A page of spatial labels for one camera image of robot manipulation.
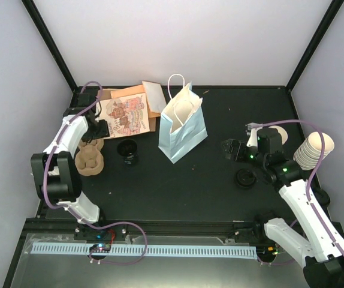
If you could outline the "light blue paper bag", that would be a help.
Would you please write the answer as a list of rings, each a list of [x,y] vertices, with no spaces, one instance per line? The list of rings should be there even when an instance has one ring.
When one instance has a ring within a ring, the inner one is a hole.
[[[182,80],[182,88],[172,95],[161,112],[158,148],[174,164],[200,144],[207,136],[202,103],[192,91],[192,83]]]

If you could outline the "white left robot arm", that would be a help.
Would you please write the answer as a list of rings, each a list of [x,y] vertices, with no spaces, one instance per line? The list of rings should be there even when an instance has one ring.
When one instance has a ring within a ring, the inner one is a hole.
[[[66,109],[62,125],[52,143],[42,152],[33,154],[31,167],[38,197],[52,209],[62,208],[81,224],[95,239],[108,235],[109,225],[104,214],[82,189],[82,180],[75,161],[79,143],[101,140],[109,136],[108,124],[96,114],[96,97],[81,92],[75,106]]]

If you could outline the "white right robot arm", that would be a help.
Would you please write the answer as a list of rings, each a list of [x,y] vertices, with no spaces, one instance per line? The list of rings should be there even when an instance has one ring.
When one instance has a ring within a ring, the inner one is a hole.
[[[261,217],[252,233],[260,242],[281,246],[302,268],[309,287],[344,287],[344,238],[333,226],[310,188],[301,166],[285,156],[286,131],[280,126],[247,126],[248,140],[221,143],[227,159],[248,163],[291,208],[303,233],[283,218]]]

